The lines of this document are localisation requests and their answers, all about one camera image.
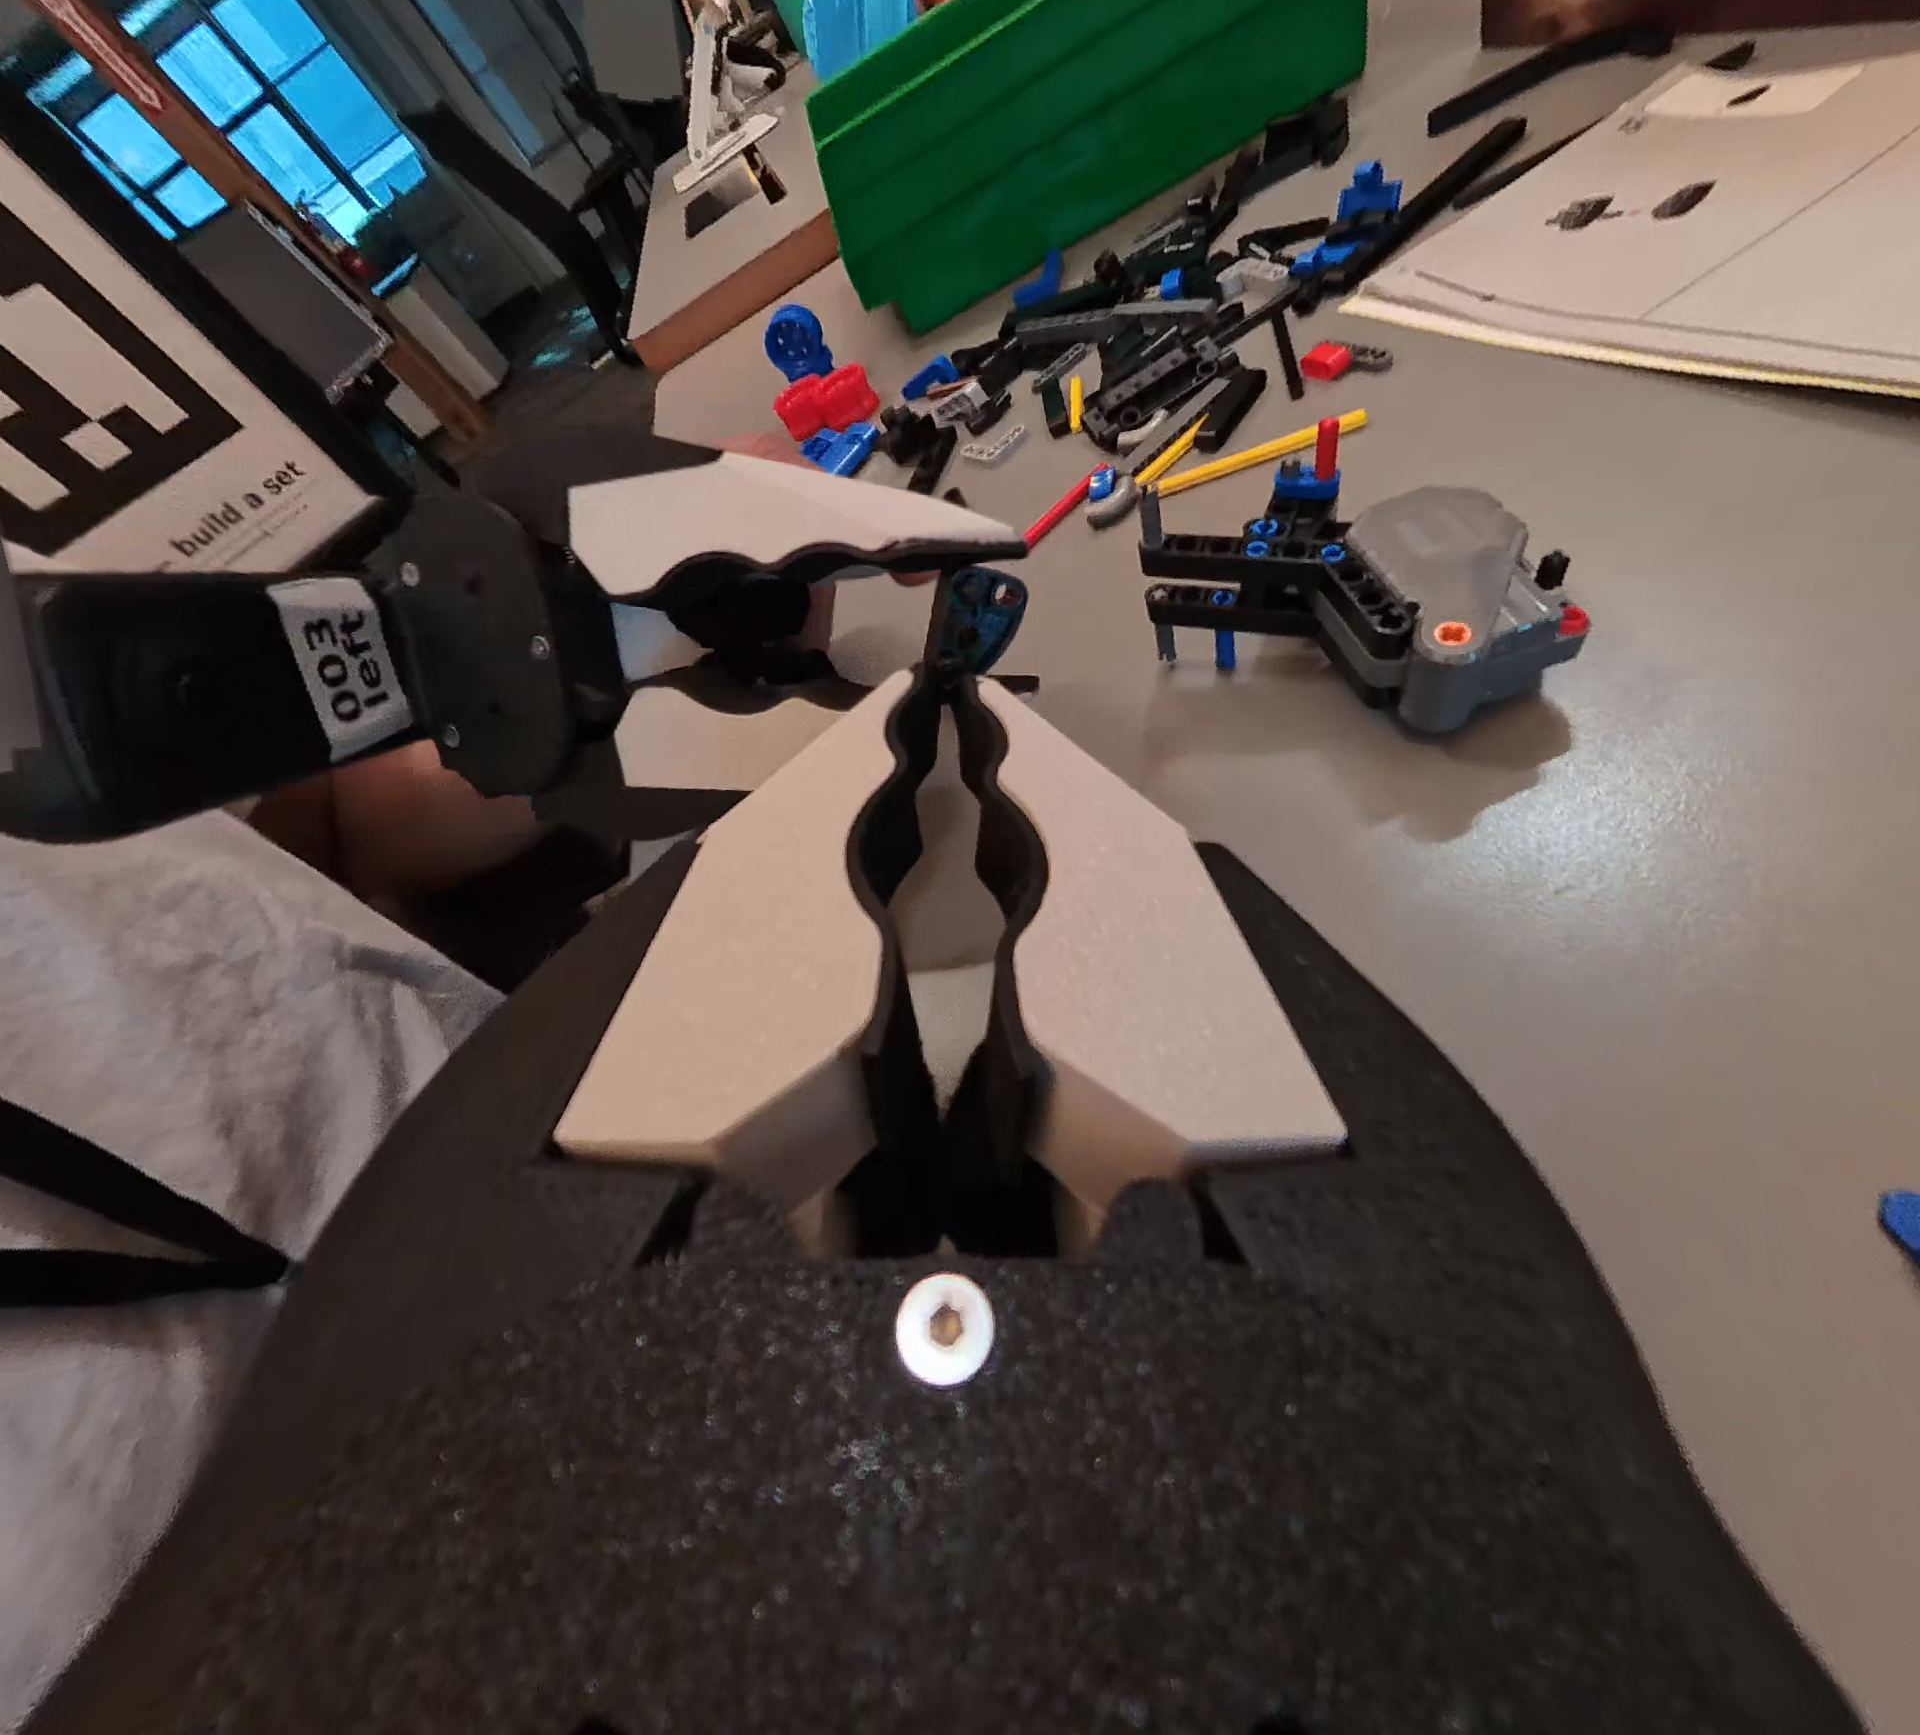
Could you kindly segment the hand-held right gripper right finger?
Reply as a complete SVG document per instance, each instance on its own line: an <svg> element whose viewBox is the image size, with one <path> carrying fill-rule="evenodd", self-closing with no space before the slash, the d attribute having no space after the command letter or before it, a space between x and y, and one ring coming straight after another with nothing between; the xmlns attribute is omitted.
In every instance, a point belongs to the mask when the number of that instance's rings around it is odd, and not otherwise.
<svg viewBox="0 0 1920 1735"><path fill-rule="evenodd" d="M1146 1182L1351 1138L1196 842L1019 696L964 696L974 872L1002 914L964 1124L992 1184L1046 1180L1058 1244Z"/></svg>

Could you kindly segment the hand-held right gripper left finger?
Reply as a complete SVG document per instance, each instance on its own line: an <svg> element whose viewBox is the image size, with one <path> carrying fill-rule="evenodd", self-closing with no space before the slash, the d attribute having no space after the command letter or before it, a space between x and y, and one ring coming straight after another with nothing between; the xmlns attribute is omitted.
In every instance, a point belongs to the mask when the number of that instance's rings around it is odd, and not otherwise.
<svg viewBox="0 0 1920 1735"><path fill-rule="evenodd" d="M706 1172L814 1250L940 1240L943 1116L894 916L943 696L896 672L715 824L553 1142Z"/></svg>

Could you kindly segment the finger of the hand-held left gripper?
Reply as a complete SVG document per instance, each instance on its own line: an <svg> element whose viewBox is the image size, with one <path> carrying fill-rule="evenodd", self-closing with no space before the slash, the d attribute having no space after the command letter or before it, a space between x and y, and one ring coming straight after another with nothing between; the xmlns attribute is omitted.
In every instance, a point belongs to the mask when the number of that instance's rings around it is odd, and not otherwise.
<svg viewBox="0 0 1920 1735"><path fill-rule="evenodd" d="M971 508L741 452L569 494L567 548L614 602L688 608L771 578L937 576L1022 560L1019 530Z"/></svg>
<svg viewBox="0 0 1920 1735"><path fill-rule="evenodd" d="M663 606L621 600L613 640L635 790L752 792L872 694L901 692L872 638L836 640L836 584L761 568L723 566Z"/></svg>

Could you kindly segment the small black lego piece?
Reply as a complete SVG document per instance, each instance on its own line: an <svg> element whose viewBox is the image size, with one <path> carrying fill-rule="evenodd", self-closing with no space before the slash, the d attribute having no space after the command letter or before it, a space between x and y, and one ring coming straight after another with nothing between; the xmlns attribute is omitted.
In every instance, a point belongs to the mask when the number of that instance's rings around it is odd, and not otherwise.
<svg viewBox="0 0 1920 1735"><path fill-rule="evenodd" d="M924 634L924 688L935 710L949 708L953 692L973 668L977 640L974 570L943 574L935 586Z"/></svg>

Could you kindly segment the dark blue lego piece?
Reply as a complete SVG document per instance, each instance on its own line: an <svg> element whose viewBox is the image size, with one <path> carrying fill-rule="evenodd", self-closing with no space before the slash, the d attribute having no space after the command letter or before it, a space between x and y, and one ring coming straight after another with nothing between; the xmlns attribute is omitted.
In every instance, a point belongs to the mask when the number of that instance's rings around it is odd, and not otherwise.
<svg viewBox="0 0 1920 1735"><path fill-rule="evenodd" d="M1019 638L1028 610L1028 588L1022 580L980 566L974 574L974 642L973 668L967 676L990 674Z"/></svg>

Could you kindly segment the grey motor lego model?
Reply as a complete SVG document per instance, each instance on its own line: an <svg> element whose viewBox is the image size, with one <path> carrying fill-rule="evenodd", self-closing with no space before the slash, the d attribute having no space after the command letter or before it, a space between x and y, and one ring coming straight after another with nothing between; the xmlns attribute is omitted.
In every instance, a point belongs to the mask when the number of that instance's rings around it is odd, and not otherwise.
<svg viewBox="0 0 1920 1735"><path fill-rule="evenodd" d="M1155 486L1186 468L1196 430L1137 482L1138 562L1158 660L1181 636L1213 642L1229 676L1249 640L1308 644L1362 706L1417 738L1445 740L1482 714L1542 690L1549 670L1587 646L1592 620L1569 594L1571 558L1529 552L1529 530L1501 500L1420 486L1355 516L1340 508L1332 450L1263 466L1263 510L1235 534L1170 534Z"/></svg>

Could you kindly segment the person's left forearm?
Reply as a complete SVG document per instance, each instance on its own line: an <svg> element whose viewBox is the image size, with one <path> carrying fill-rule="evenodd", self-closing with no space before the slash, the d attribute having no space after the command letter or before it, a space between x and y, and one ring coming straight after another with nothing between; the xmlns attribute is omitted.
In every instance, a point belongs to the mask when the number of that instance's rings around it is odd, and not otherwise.
<svg viewBox="0 0 1920 1735"><path fill-rule="evenodd" d="M483 794L428 742L280 788L250 822L501 994L588 928L635 858L530 798Z"/></svg>

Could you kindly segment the red lego axle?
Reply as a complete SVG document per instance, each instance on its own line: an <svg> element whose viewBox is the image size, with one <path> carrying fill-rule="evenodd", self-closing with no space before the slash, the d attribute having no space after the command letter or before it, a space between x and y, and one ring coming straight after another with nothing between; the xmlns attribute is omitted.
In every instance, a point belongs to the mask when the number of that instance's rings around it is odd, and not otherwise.
<svg viewBox="0 0 1920 1735"><path fill-rule="evenodd" d="M1119 474L1110 464L1085 474L1061 500L1051 504L1022 534L1025 552L1033 554L1046 542L1075 512L1100 506L1110 500Z"/></svg>

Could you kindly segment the pile of lego beams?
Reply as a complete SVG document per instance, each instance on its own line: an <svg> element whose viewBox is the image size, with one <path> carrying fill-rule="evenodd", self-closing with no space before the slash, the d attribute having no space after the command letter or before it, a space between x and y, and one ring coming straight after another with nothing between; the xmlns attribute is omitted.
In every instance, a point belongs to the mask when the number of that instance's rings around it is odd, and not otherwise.
<svg viewBox="0 0 1920 1735"><path fill-rule="evenodd" d="M1051 434L1085 436L1104 456L1140 448L1189 404L1200 404L1204 428L1229 432L1249 394L1239 342L1268 328L1290 348L1294 314L1355 292L1440 214L1472 202L1527 131L1523 117L1495 123L1417 192L1382 165L1361 165L1331 218L1246 230L1225 252L1221 242L1254 192L1347 157L1349 107L1322 99L1275 123L1260 151L1239 153L1124 254L1103 254L1089 278L1042 282L1039 296L1008 308L992 338L935 358L896 400L879 394L874 420L800 446L838 476L886 452L910 470L915 494L933 494L961 440L973 458L1002 458L995 430L1020 380L1041 394Z"/></svg>

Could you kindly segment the yellow lego axle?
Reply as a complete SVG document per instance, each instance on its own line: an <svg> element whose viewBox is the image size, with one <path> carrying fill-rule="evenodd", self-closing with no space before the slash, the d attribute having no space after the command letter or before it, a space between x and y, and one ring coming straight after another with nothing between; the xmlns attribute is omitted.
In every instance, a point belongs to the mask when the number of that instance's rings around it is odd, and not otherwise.
<svg viewBox="0 0 1920 1735"><path fill-rule="evenodd" d="M1237 474L1245 474L1263 466L1279 466L1286 458L1294 456L1313 456L1313 462L1320 460L1322 442L1331 438L1331 446L1338 452L1338 442L1362 428L1371 426L1371 414L1364 408L1344 412L1336 418L1322 418L1317 426L1298 430L1294 434L1276 438L1268 444L1260 444L1242 452L1222 454L1210 462L1204 462L1196 468L1181 468L1170 472L1155 488L1162 496L1179 496L1193 492L1213 482L1227 480Z"/></svg>

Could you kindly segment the lego instruction booklet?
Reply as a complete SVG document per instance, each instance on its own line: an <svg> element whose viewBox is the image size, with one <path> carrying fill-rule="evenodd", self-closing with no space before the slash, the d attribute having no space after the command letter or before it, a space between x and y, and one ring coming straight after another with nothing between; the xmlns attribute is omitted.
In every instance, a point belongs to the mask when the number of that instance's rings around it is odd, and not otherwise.
<svg viewBox="0 0 1920 1735"><path fill-rule="evenodd" d="M1676 67L1343 312L1492 348L1918 396L1918 57Z"/></svg>

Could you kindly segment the adjacent grey table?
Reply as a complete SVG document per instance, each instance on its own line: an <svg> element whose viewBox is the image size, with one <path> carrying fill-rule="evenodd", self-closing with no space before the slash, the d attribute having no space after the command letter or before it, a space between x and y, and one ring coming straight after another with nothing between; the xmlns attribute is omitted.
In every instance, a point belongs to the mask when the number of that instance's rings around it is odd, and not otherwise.
<svg viewBox="0 0 1920 1735"><path fill-rule="evenodd" d="M727 165L681 192L686 157L660 165L631 300L631 346L663 376L765 308L778 306L841 254L807 119L814 77L796 65L768 107L778 127L757 167Z"/></svg>

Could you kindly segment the white waste box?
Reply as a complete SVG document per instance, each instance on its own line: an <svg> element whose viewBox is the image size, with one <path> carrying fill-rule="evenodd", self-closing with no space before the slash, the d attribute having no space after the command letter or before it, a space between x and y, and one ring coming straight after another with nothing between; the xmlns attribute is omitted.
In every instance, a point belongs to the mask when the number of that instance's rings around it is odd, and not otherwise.
<svg viewBox="0 0 1920 1735"><path fill-rule="evenodd" d="M385 302L468 398L493 400L510 362L425 260L413 264Z"/></svg>

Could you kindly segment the white document stand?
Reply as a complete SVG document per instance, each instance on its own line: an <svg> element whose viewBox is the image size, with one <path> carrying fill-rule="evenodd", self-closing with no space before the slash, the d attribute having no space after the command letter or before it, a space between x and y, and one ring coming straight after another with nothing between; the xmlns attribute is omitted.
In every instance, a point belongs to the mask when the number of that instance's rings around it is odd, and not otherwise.
<svg viewBox="0 0 1920 1735"><path fill-rule="evenodd" d="M761 105L782 91L788 71L743 27L736 0L705 0L691 23L685 165L678 196L706 187L778 127Z"/></svg>

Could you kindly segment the grey monitor screen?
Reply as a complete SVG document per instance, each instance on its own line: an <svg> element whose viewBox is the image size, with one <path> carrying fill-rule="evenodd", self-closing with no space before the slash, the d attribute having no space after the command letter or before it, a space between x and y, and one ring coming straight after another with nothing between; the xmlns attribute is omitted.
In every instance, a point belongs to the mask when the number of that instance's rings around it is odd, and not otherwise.
<svg viewBox="0 0 1920 1735"><path fill-rule="evenodd" d="M180 254L329 404L373 374L392 338L272 216L229 206L179 242Z"/></svg>

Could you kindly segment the black and white marker poster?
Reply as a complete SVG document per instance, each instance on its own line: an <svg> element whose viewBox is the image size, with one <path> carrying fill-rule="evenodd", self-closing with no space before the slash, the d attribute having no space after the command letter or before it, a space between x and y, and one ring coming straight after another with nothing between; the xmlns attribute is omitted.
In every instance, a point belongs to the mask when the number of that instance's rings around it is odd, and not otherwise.
<svg viewBox="0 0 1920 1735"><path fill-rule="evenodd" d="M5 131L2 508L78 572L282 572L390 496L375 454L38 123Z"/></svg>

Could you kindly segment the person's white shirt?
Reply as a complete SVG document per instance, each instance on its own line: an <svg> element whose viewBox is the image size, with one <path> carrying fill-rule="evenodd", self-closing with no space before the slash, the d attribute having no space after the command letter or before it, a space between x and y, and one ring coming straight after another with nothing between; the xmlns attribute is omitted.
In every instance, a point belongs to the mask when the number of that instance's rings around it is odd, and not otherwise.
<svg viewBox="0 0 1920 1735"><path fill-rule="evenodd" d="M233 814L5 840L5 1100L291 1258L498 1004ZM280 1304L5 1312L5 1732L169 1530Z"/></svg>

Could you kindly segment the light blue plastic bag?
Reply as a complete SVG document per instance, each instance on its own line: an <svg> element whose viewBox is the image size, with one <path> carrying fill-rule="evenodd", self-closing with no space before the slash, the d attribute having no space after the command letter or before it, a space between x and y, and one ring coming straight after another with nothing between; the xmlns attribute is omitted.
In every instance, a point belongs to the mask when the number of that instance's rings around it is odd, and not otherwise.
<svg viewBox="0 0 1920 1735"><path fill-rule="evenodd" d="M802 43L819 85L846 75L922 17L922 0L802 0Z"/></svg>

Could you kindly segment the green plastic bin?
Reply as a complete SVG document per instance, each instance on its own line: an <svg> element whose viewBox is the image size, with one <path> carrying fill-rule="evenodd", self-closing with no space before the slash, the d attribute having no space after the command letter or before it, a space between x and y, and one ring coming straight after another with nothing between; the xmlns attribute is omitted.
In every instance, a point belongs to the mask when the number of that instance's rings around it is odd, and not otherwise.
<svg viewBox="0 0 1920 1735"><path fill-rule="evenodd" d="M1356 83L1368 0L940 0L809 101L838 258L927 334Z"/></svg>

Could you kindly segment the blue lit window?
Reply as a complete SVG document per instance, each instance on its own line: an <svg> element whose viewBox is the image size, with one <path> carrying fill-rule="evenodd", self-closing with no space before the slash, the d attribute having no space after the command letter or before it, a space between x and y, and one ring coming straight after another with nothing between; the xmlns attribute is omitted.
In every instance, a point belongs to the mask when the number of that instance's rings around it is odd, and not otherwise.
<svg viewBox="0 0 1920 1735"><path fill-rule="evenodd" d="M116 19L277 194L343 242L427 183L416 143L303 0L119 0ZM5 81L162 238L182 242L229 208L53 29L14 33Z"/></svg>

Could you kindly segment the long black curved beam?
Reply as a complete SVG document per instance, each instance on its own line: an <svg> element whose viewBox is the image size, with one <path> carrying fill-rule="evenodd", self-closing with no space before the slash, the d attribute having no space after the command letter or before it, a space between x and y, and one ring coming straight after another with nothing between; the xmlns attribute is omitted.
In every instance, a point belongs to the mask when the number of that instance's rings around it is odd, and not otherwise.
<svg viewBox="0 0 1920 1735"><path fill-rule="evenodd" d="M1672 31L1647 25L1617 25L1551 45L1517 65L1501 69L1428 113L1427 137L1436 141L1492 111L1573 73L1633 59L1655 61L1672 51Z"/></svg>

